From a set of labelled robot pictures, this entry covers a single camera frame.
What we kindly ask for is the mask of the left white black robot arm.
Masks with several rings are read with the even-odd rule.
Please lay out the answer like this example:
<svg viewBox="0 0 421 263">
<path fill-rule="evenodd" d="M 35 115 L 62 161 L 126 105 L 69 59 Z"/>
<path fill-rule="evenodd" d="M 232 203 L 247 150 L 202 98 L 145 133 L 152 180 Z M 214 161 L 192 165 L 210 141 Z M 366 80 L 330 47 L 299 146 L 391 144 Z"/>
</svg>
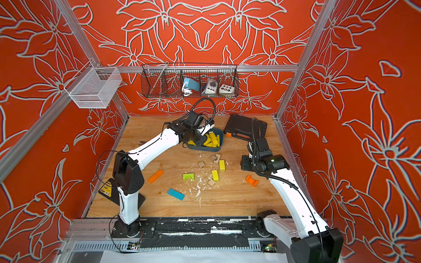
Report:
<svg viewBox="0 0 421 263">
<path fill-rule="evenodd" d="M 145 184 L 143 171 L 167 150 L 178 144 L 203 145 L 206 133 L 214 128 L 216 103 L 211 98 L 200 98 L 192 108 L 172 121 L 163 124 L 160 133 L 143 145 L 129 151 L 116 151 L 112 177 L 119 200 L 118 227 L 133 237 L 141 231 L 139 191 Z"/>
</svg>

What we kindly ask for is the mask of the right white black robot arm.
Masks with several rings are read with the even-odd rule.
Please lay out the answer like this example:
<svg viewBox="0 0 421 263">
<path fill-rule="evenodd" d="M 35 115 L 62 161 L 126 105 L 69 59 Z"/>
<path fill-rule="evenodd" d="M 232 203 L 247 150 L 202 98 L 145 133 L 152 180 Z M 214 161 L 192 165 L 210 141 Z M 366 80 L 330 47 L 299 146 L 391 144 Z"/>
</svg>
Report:
<svg viewBox="0 0 421 263">
<path fill-rule="evenodd" d="M 343 234 L 331 228 L 316 212 L 297 184 L 283 155 L 273 155 L 259 121 L 251 120 L 249 154 L 242 156 L 241 169 L 266 178 L 276 188 L 293 223 L 287 223 L 273 210 L 258 214 L 256 227 L 261 235 L 273 235 L 289 250 L 292 263 L 337 263 L 341 258 Z"/>
</svg>

